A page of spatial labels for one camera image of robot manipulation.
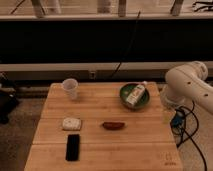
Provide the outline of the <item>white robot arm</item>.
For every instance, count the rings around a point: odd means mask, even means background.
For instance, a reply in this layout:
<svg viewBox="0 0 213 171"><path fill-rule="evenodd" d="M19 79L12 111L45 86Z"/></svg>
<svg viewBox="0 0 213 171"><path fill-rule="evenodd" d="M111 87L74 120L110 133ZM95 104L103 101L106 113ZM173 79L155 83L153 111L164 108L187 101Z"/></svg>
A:
<svg viewBox="0 0 213 171"><path fill-rule="evenodd" d="M213 114L213 87L205 82L207 77L208 68L200 61L170 69L165 75L165 102L169 106L180 106L188 98Z"/></svg>

